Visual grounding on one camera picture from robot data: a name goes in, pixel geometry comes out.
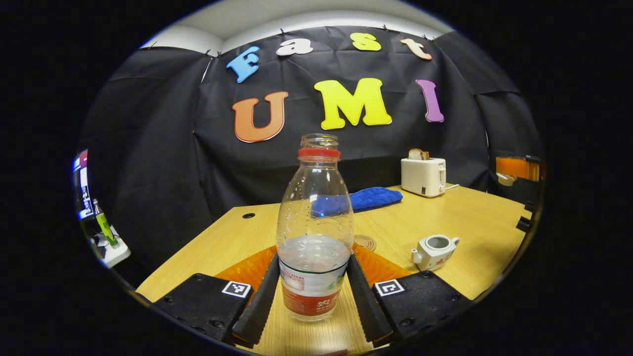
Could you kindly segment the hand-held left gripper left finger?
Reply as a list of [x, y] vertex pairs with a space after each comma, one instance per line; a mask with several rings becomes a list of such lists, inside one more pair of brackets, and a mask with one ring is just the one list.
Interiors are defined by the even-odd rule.
[[206, 339], [252, 349], [262, 337], [278, 278], [277, 248], [271, 246], [215, 276], [194, 273], [152, 308]]

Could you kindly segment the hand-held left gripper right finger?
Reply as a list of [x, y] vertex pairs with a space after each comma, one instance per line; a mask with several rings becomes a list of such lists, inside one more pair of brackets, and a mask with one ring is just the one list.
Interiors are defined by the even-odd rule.
[[357, 244], [348, 279], [366, 340], [374, 347], [430, 333], [472, 304], [434, 272], [412, 273]]

